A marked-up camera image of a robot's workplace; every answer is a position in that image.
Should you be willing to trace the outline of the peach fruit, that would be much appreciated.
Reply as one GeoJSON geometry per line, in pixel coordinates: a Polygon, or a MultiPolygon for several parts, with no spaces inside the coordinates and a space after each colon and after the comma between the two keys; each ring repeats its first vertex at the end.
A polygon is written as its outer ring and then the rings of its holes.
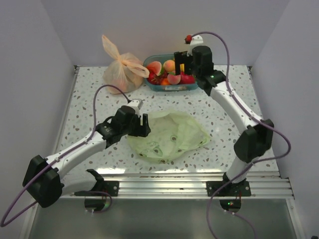
{"type": "Polygon", "coordinates": [[[175,70],[175,62],[173,60],[167,60],[164,62],[163,68],[167,72],[173,72],[175,70]]]}

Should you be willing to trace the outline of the red watermelon slice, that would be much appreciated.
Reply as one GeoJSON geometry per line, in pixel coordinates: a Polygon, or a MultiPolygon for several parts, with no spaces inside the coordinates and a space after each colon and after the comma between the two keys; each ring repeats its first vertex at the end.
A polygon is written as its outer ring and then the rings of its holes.
{"type": "Polygon", "coordinates": [[[159,61],[153,61],[149,63],[146,68],[149,70],[149,72],[153,72],[157,76],[160,76],[164,71],[162,63],[159,61]]]}

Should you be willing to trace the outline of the green avocado print plastic bag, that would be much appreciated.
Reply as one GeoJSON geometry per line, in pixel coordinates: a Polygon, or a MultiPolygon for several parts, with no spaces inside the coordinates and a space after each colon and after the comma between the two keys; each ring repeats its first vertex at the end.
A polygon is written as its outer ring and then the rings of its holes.
{"type": "Polygon", "coordinates": [[[151,112],[148,123],[151,129],[148,136],[128,136],[128,144],[137,155],[149,162],[171,162],[211,140],[203,126],[185,112],[151,112]]]}

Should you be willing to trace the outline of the red grape bunch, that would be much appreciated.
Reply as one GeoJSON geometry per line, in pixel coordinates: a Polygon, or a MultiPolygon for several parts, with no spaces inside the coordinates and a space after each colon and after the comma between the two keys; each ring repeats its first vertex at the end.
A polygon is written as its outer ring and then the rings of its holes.
{"type": "Polygon", "coordinates": [[[160,75],[157,76],[155,73],[150,72],[147,81],[152,85],[161,85],[164,80],[164,76],[160,75]]]}

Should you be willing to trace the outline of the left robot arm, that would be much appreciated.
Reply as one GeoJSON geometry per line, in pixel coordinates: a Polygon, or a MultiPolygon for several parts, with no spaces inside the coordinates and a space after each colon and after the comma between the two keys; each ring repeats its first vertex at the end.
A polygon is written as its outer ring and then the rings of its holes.
{"type": "Polygon", "coordinates": [[[92,179],[79,179],[73,183],[64,183],[62,179],[78,164],[116,144],[124,136],[148,136],[151,129],[148,115],[140,114],[142,104],[141,100],[132,100],[74,145],[46,158],[35,156],[29,163],[23,187],[43,208],[73,192],[85,196],[108,193],[107,183],[94,169],[88,170],[92,179]]]}

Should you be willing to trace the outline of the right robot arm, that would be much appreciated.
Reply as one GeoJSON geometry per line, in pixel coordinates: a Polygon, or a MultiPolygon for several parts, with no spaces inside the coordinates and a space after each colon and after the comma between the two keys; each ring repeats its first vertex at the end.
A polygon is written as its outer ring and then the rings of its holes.
{"type": "Polygon", "coordinates": [[[223,72],[214,69],[212,52],[207,46],[196,46],[192,53],[175,52],[175,73],[180,74],[184,64],[187,74],[192,74],[197,85],[215,100],[229,115],[240,136],[234,144],[235,159],[223,174],[221,181],[206,182],[209,197],[250,196],[246,179],[253,163],[271,148],[274,126],[270,119],[255,116],[237,93],[231,89],[223,72]]]}

